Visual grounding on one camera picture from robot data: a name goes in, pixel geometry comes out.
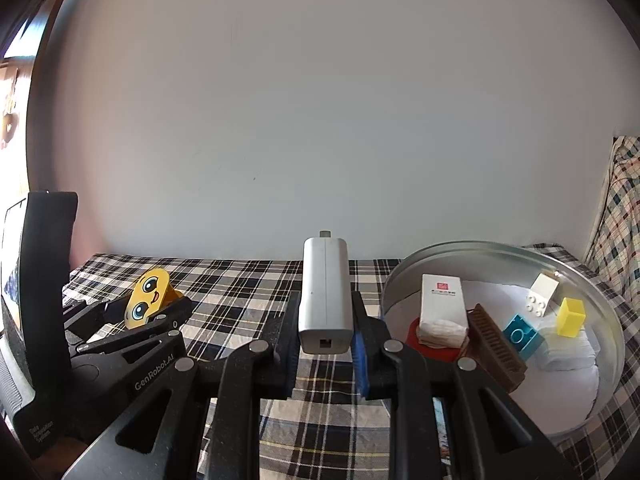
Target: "checkered bedspread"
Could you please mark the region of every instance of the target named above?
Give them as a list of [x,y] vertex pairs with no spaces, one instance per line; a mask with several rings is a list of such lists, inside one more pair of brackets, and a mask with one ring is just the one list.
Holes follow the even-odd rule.
[[626,342],[622,380],[602,414],[604,424],[581,442],[582,468],[603,478],[640,427],[640,138],[618,137],[611,150],[609,174],[601,196],[600,217],[584,259],[626,303],[616,310]]
[[[631,427],[637,425],[638,386],[634,357],[640,345],[638,329],[630,332],[635,313],[596,275],[560,247],[538,246],[588,275],[612,300],[629,341],[623,383],[600,421],[577,432],[560,446],[585,479],[610,469],[610,459],[621,452]],[[399,260],[350,262],[352,286],[362,294],[370,316],[378,314],[383,284]],[[300,261],[238,261],[158,259],[96,254],[73,271],[65,289],[65,303],[97,301],[125,294],[145,270],[164,267],[172,285],[197,304],[182,327],[190,356],[213,360],[260,334],[264,323],[284,309],[292,290],[302,286]],[[119,326],[106,327],[105,333]],[[215,409],[212,402],[207,429]],[[264,400],[260,423],[260,478],[386,479],[389,418],[380,401],[358,397],[351,358],[300,355],[292,399]],[[207,439],[202,443],[203,471]]]

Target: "yellow cartoon face toy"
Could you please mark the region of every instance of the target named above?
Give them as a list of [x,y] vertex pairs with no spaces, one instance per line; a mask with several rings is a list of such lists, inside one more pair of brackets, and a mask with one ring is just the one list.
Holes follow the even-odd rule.
[[181,293],[169,285],[169,273],[166,270],[148,270],[134,284],[124,312],[124,325],[129,329],[144,325],[149,316],[180,296]]

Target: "blue gripper pad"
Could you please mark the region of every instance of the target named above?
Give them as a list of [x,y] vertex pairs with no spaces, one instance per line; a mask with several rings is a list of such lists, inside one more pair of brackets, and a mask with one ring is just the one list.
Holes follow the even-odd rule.
[[351,360],[353,361],[353,371],[356,377],[356,388],[358,393],[366,398],[369,395],[367,353],[365,352],[364,341],[360,332],[354,333],[351,339]]

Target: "white lego brick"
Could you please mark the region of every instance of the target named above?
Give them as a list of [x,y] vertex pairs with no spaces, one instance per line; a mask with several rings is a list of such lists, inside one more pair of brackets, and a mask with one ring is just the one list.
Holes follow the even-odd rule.
[[558,288],[557,280],[546,274],[539,274],[527,294],[527,310],[538,317],[544,316],[556,288]]

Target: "white box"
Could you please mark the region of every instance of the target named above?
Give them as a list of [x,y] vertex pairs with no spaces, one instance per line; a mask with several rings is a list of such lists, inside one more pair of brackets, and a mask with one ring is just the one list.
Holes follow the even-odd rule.
[[428,330],[425,326],[438,320],[448,320],[468,331],[465,300],[462,297],[460,278],[455,276],[422,275],[422,304],[418,338]]

